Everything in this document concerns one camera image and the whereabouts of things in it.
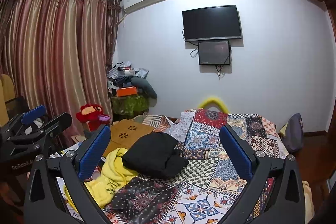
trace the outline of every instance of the orange box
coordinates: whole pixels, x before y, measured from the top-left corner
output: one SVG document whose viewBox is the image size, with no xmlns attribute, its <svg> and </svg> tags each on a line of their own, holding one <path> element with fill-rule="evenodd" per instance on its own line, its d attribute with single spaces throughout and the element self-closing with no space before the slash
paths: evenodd
<svg viewBox="0 0 336 224">
<path fill-rule="evenodd" d="M 135 86 L 129 86 L 128 88 L 121 88 L 117 90 L 117 97 L 137 94 L 137 88 Z"/>
</svg>

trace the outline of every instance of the wall-mounted tv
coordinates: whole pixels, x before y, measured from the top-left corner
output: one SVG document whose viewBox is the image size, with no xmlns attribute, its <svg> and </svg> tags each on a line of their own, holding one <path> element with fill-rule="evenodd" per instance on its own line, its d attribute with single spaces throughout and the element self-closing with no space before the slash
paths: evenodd
<svg viewBox="0 0 336 224">
<path fill-rule="evenodd" d="M 187 10 L 182 17 L 185 41 L 242 37 L 236 5 Z"/>
</svg>

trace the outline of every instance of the black bag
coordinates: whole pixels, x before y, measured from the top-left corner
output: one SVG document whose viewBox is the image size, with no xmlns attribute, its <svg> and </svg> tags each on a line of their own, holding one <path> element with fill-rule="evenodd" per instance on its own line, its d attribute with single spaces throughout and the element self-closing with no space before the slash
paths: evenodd
<svg viewBox="0 0 336 224">
<path fill-rule="evenodd" d="M 294 114 L 289 119 L 285 134 L 281 140 L 289 153 L 294 153 L 303 147 L 303 125 L 300 113 Z"/>
</svg>

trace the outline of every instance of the clutter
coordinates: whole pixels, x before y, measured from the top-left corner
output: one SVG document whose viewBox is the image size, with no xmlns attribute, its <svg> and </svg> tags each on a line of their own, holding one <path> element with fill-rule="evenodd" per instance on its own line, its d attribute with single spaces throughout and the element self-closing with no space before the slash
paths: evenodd
<svg viewBox="0 0 336 224">
<path fill-rule="evenodd" d="M 115 64 L 112 69 L 109 70 L 108 74 L 107 74 L 107 78 L 111 78 L 111 79 L 116 79 L 119 76 L 118 73 L 118 68 L 131 68 L 132 67 L 132 63 L 130 61 L 126 61 L 126 62 L 120 62 Z M 141 78 L 146 78 L 147 74 L 149 72 L 149 70 L 144 69 L 144 68 L 133 68 L 134 72 L 135 72 L 135 77 L 141 77 Z"/>
<path fill-rule="evenodd" d="M 148 111 L 149 102 L 144 95 L 129 95 L 110 98 L 114 114 L 125 115 L 127 118 L 132 118 L 134 115 Z"/>
<path fill-rule="evenodd" d="M 126 151 L 127 149 L 125 148 L 117 148 L 108 154 L 100 177 L 84 183 L 93 199 L 101 208 L 112 200 L 115 191 L 138 175 L 137 172 L 123 166 L 121 156 L 124 155 Z M 69 204 L 76 209 L 66 186 L 64 186 L 64 192 Z"/>
<path fill-rule="evenodd" d="M 129 61 L 117 63 L 108 71 L 107 86 L 112 110 L 114 114 L 122 115 L 122 117 L 114 116 L 114 121 L 119 121 L 122 118 L 131 119 L 135 115 L 148 111 L 149 102 L 147 99 L 157 99 L 158 96 L 154 89 L 145 80 L 148 72 L 144 68 L 132 67 L 132 63 Z M 143 97 L 129 97 L 126 103 L 114 99 L 114 97 L 130 95 L 143 95 Z"/>
<path fill-rule="evenodd" d="M 111 140 L 103 154 L 104 157 L 118 147 L 129 149 L 140 137 L 151 133 L 154 127 L 124 119 L 110 129 Z"/>
<path fill-rule="evenodd" d="M 174 178 L 189 162 L 179 156 L 176 144 L 177 140 L 167 133 L 149 133 L 122 156 L 123 164 L 154 178 Z"/>
<path fill-rule="evenodd" d="M 121 88 L 117 90 L 117 97 L 137 94 L 137 88 L 130 86 L 129 88 Z"/>
<path fill-rule="evenodd" d="M 143 92 L 150 98 L 157 99 L 158 96 L 152 86 L 148 83 L 146 79 L 133 77 L 131 81 L 133 86 L 141 88 Z"/>
<path fill-rule="evenodd" d="M 118 76 L 134 76 L 135 70 L 132 67 L 118 67 Z"/>
<path fill-rule="evenodd" d="M 101 124 L 110 124 L 110 116 L 104 114 L 102 107 L 96 104 L 81 106 L 76 118 L 82 123 L 87 123 L 91 131 L 96 130 Z"/>
</svg>

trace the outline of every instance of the yellow towel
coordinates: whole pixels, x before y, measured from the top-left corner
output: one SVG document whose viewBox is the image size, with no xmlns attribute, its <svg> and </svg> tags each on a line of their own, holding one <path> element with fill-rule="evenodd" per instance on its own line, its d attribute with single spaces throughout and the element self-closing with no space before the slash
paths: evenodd
<svg viewBox="0 0 336 224">
<path fill-rule="evenodd" d="M 101 208 L 104 208 L 107 203 L 111 202 L 114 193 L 118 189 L 125 186 L 126 183 L 138 175 L 137 172 L 124 167 L 121 156 L 126 151 L 127 149 L 125 148 L 113 150 L 106 157 L 100 177 L 84 183 L 93 199 Z M 69 204 L 76 210 L 66 186 L 64 186 L 64 192 Z"/>
</svg>

